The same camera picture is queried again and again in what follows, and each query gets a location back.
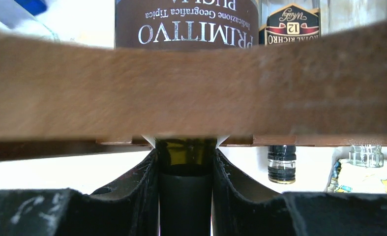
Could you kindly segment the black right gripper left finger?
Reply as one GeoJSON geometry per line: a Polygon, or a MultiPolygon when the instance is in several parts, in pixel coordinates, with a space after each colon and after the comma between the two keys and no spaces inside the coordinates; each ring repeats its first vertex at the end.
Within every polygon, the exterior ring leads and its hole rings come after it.
{"type": "Polygon", "coordinates": [[[96,189],[0,190],[0,236],[156,236],[157,153],[96,189]]]}

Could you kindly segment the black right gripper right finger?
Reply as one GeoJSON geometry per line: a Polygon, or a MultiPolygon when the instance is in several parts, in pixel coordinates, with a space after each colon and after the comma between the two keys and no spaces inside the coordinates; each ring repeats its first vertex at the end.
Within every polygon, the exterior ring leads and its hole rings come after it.
{"type": "Polygon", "coordinates": [[[213,164],[216,236],[387,236],[387,194],[277,193],[219,150],[213,164]]]}

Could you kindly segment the green wine bottle dark label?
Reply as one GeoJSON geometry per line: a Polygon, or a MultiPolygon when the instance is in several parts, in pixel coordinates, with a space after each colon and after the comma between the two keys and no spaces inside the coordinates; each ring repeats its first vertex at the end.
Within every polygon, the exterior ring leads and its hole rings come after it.
{"type": "MultiPolygon", "coordinates": [[[[142,49],[250,48],[258,43],[254,0],[119,0],[115,46],[142,49]]],[[[160,234],[211,233],[213,157],[224,136],[152,139],[158,156],[160,234]]]]}

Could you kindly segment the clear whisky bottle black label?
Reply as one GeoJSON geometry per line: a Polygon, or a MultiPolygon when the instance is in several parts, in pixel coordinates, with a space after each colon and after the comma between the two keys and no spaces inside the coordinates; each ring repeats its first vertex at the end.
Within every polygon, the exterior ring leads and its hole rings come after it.
{"type": "MultiPolygon", "coordinates": [[[[321,34],[318,0],[261,0],[259,10],[261,45],[312,40],[321,34]]],[[[279,184],[294,183],[296,159],[296,146],[269,146],[268,179],[279,184]]]]}

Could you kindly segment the square clear glass bottle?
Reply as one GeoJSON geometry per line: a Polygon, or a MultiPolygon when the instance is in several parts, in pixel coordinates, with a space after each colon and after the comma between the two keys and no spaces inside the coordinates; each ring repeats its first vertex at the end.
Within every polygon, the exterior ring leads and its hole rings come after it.
{"type": "MultiPolygon", "coordinates": [[[[321,36],[387,20],[387,0],[322,0],[321,36]]],[[[351,145],[352,165],[380,168],[384,165],[379,144],[351,145]]]]}

